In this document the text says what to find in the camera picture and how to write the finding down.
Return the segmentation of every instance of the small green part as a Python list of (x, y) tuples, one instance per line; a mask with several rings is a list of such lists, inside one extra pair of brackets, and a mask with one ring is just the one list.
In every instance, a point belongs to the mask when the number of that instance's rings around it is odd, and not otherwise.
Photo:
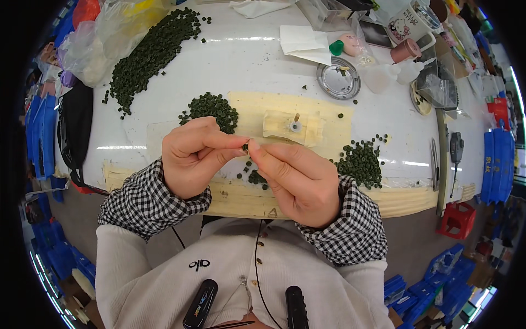
[(341, 52), (343, 52), (343, 41), (342, 40), (336, 40), (329, 46), (330, 52), (334, 56), (340, 56)]

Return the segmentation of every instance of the pink egg-shaped object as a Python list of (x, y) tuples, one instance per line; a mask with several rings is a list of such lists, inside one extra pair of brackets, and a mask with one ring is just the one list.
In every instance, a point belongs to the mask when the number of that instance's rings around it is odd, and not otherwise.
[(340, 35), (338, 40), (343, 41), (343, 51), (351, 56), (359, 56), (363, 53), (363, 45), (361, 40), (352, 33), (344, 33)]

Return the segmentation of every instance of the person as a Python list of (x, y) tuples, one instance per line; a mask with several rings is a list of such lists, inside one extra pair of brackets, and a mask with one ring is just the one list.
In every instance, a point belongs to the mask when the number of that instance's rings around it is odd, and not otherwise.
[[(206, 211), (208, 184), (247, 155), (290, 221), (221, 218), (199, 241), (151, 268), (153, 235)], [(206, 279), (217, 296), (204, 328), (253, 321), (288, 328), (285, 291), (300, 287), (310, 328), (394, 328), (383, 304), (387, 241), (378, 206), (327, 159), (300, 146), (259, 145), (196, 118), (164, 137), (162, 157), (101, 206), (96, 298), (106, 328), (182, 328)]]

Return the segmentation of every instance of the hello kitty cartoon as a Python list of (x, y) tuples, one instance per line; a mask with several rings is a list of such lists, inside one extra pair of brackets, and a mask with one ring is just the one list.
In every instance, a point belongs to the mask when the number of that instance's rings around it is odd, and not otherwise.
[(406, 20), (403, 18), (397, 18), (389, 23), (389, 30), (398, 40), (403, 40), (403, 37), (410, 35), (409, 26), (406, 25)]

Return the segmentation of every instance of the finger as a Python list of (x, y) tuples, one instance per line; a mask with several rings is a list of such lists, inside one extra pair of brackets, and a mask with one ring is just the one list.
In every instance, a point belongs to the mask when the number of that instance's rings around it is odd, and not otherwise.
[(283, 186), (292, 195), (305, 195), (316, 190), (314, 181), (260, 147), (255, 139), (248, 142), (250, 157), (270, 178)]
[(213, 116), (204, 116), (201, 118), (192, 119), (181, 127), (183, 127), (185, 130), (188, 130), (191, 128), (214, 127), (216, 125), (216, 118)]
[(272, 193), (278, 202), (279, 209), (283, 215), (289, 217), (290, 219), (294, 219), (297, 216), (296, 210), (294, 208), (294, 196), (289, 191), (284, 189), (283, 186), (279, 185), (278, 182), (270, 178), (262, 170), (258, 170), (258, 174), (267, 180), (268, 186), (272, 190)]
[(197, 158), (199, 160), (203, 159), (205, 156), (207, 156), (208, 153), (212, 152), (214, 149), (211, 147), (205, 147), (201, 151), (197, 152)]
[(205, 147), (217, 149), (240, 148), (248, 140), (248, 137), (227, 135), (210, 127), (203, 127), (186, 131), (173, 142), (173, 150), (177, 156), (186, 157), (188, 154), (199, 152)]
[(195, 171), (209, 181), (227, 162), (235, 157), (245, 155), (247, 152), (241, 148), (213, 149), (197, 164)]
[(324, 169), (334, 166), (314, 151), (298, 144), (272, 143), (262, 147), (275, 158), (288, 163), (312, 180), (322, 179)]

